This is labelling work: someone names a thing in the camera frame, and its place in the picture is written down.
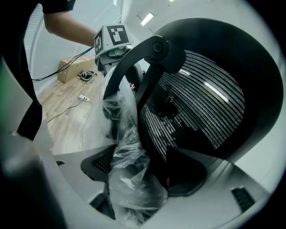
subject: plastic bag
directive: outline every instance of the plastic bag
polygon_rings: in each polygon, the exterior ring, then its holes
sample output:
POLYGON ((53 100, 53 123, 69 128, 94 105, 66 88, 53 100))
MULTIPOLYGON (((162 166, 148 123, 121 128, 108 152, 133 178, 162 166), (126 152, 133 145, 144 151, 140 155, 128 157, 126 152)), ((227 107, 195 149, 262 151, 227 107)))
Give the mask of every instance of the plastic bag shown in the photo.
POLYGON ((90 139, 84 143, 93 148, 117 144, 109 173, 110 200, 116 220, 136 228, 164 205, 168 194, 148 168, 150 158, 140 143, 135 98, 127 79, 121 81, 120 91, 102 100, 112 73, 113 69, 106 75, 101 98, 91 112, 99 128, 94 124, 86 128, 90 139))

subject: black mesh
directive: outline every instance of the black mesh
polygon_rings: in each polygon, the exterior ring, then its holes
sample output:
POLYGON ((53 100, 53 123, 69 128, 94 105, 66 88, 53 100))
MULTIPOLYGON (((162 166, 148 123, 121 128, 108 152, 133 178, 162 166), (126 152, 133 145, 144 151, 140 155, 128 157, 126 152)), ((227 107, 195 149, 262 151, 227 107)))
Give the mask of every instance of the black mesh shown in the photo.
POLYGON ((202 55, 185 52, 182 69, 163 74, 139 115, 165 161, 167 146, 216 150, 244 116, 244 95, 230 74, 202 55))
POLYGON ((108 174, 111 171, 111 160, 112 160, 112 155, 113 155, 113 151, 104 154, 103 156, 95 159, 92 162, 92 165, 94 166, 94 168, 96 168, 97 170, 108 174))

